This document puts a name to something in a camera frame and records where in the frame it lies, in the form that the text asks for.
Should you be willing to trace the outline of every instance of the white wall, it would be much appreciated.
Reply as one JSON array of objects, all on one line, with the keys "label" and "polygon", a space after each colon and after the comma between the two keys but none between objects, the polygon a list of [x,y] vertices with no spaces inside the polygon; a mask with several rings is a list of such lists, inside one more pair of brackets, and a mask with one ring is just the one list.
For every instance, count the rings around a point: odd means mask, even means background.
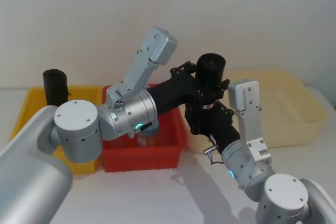
[{"label": "white wall", "polygon": [[237,68],[283,68],[336,103],[336,0],[0,0],[0,87],[123,77],[153,25],[179,47],[169,68],[216,52]]}]

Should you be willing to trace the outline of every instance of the red plastic bin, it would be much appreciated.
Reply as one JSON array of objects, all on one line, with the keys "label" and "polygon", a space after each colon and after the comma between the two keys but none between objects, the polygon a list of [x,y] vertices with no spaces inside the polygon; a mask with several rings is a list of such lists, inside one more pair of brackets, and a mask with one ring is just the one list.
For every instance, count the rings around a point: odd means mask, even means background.
[{"label": "red plastic bin", "polygon": [[[106,101],[106,89],[103,100]],[[113,141],[103,141],[101,154],[106,172],[125,172],[128,170],[149,170],[176,168],[180,152],[185,146],[185,128],[178,108],[158,117],[159,141],[154,147],[138,147],[137,136],[121,136]]]}]

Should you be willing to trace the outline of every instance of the metal bracket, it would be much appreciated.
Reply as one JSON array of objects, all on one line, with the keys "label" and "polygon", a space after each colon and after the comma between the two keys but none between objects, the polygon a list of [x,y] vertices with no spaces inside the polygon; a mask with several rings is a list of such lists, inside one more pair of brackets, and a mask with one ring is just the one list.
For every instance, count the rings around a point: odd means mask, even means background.
[{"label": "metal bracket", "polygon": [[254,164],[271,164],[261,131],[260,87],[256,80],[243,80],[228,86],[230,106],[238,117],[240,141]]},{"label": "metal bracket", "polygon": [[168,31],[153,27],[124,79],[107,89],[107,104],[120,109],[139,94],[152,72],[168,62],[176,47],[177,40]]}]

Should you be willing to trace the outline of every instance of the black cylinder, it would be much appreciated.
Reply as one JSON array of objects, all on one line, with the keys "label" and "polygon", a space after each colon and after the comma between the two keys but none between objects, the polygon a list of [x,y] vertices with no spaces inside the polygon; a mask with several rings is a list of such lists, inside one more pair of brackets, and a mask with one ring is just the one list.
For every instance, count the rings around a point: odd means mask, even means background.
[{"label": "black cylinder", "polygon": [[225,68],[225,59],[218,54],[204,54],[196,64],[196,83],[208,91],[218,90]]},{"label": "black cylinder", "polygon": [[58,69],[43,73],[44,90],[47,105],[61,106],[68,101],[67,75]]}]

